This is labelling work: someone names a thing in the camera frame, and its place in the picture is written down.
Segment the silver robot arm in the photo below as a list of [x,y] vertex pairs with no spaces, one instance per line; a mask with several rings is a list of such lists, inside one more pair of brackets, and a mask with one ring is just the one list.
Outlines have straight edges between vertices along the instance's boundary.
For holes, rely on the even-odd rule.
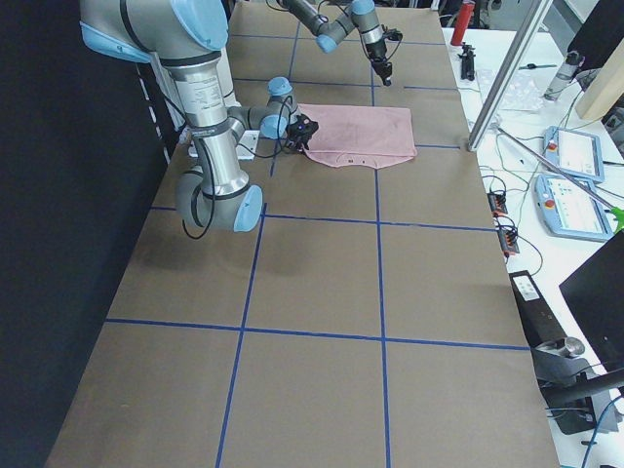
[[380,22],[373,1],[351,1],[347,6],[337,5],[340,14],[335,19],[322,14],[321,4],[313,6],[303,0],[277,2],[282,11],[296,17],[308,29],[325,54],[332,53],[356,31],[372,71],[383,86],[389,87],[393,76],[391,57],[403,42],[403,33]]
[[173,80],[199,160],[176,186],[175,206],[185,225],[253,230],[263,194],[239,165],[236,146],[244,132],[284,137],[300,150],[319,129],[299,110],[290,82],[272,79],[264,106],[226,104],[217,65],[228,21],[218,1],[83,1],[80,13],[91,50],[133,62],[158,57]]

